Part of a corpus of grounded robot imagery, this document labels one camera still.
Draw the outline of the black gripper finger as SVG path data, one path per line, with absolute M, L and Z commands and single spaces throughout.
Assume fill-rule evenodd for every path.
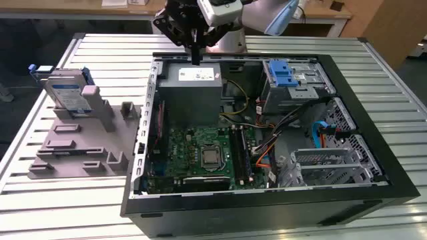
M 165 9 L 163 9 L 152 20 L 155 27 L 160 32 L 168 37 L 176 46 L 183 46 L 187 53 L 191 55 L 191 64 L 197 65 L 197 43 L 195 30 L 180 30 L 175 21 L 167 14 Z
M 196 65 L 200 65 L 200 61 L 203 60 L 201 50 L 205 47 L 212 47 L 217 41 L 223 38 L 227 32 L 233 28 L 233 23 L 225 23 L 220 26 L 213 27 L 208 30 L 207 23 L 200 23 L 196 28 Z

